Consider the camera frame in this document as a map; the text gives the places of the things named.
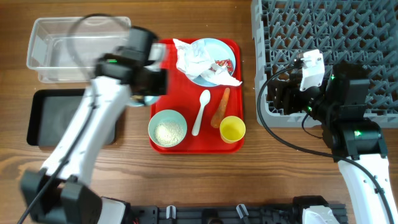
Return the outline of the light blue bowl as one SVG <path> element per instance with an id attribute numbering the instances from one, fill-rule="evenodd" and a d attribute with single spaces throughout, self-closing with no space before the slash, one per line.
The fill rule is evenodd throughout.
<path id="1" fill-rule="evenodd" d="M 129 106 L 131 107 L 141 107 L 150 106 L 159 100 L 160 96 L 141 96 L 133 95 L 130 97 Z"/>

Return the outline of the green bowl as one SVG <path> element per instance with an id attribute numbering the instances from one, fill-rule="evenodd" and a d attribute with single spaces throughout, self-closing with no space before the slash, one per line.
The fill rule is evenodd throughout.
<path id="1" fill-rule="evenodd" d="M 162 110 L 158 113 L 156 113 L 149 121 L 149 125 L 148 125 L 148 133 L 149 133 L 149 137 L 150 140 L 158 147 L 163 147 L 162 145 L 160 145 L 156 138 L 155 138 L 155 128 L 156 126 L 162 122 L 162 121 L 175 121 L 178 124 L 180 124 L 185 132 L 184 134 L 184 138 L 187 134 L 187 122 L 185 120 L 185 118 L 177 111 L 175 110 Z"/>

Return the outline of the white napkin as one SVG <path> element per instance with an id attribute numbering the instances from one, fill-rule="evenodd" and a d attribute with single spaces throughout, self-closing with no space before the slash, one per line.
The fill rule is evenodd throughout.
<path id="1" fill-rule="evenodd" d="M 189 44 L 174 39 L 173 43 L 177 49 L 176 68 L 193 83 L 203 87 L 242 84 L 242 81 L 233 77 L 236 69 L 235 54 L 223 41 L 204 38 Z"/>

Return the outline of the yellow plastic cup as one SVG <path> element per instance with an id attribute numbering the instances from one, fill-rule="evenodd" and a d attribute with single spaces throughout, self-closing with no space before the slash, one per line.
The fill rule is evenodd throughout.
<path id="1" fill-rule="evenodd" d="M 220 124 L 220 135 L 224 142 L 232 144 L 242 140 L 246 133 L 244 121 L 237 116 L 227 116 Z"/>

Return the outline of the red snack wrapper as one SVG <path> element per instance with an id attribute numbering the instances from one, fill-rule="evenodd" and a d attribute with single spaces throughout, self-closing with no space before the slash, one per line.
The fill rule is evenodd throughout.
<path id="1" fill-rule="evenodd" d="M 225 67 L 230 75 L 234 72 L 234 66 L 230 59 L 216 60 L 215 63 L 220 67 Z"/>

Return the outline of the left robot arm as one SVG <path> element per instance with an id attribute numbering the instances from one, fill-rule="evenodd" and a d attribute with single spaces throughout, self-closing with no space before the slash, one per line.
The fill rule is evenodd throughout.
<path id="1" fill-rule="evenodd" d="M 96 158 L 127 106 L 155 103 L 167 91 L 159 67 L 165 46 L 144 28 L 129 32 L 126 45 L 98 59 L 65 134 L 38 172 L 27 171 L 21 191 L 24 217 L 39 223 L 127 223 L 130 204 L 100 197 L 90 189 Z"/>

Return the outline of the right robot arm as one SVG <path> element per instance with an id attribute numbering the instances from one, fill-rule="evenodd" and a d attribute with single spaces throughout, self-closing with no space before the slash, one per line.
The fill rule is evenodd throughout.
<path id="1" fill-rule="evenodd" d="M 276 108 L 285 114 L 305 111 L 322 124 L 324 143 L 330 153 L 296 146 L 271 136 L 298 151 L 332 158 L 339 167 L 357 223 L 397 223 L 397 207 L 389 180 L 388 150 L 380 126 L 366 118 L 366 96 L 370 80 L 360 64 L 337 63 L 326 87 L 300 91 L 303 75 L 291 82 L 279 81 L 277 72 L 262 86 L 270 89 Z"/>

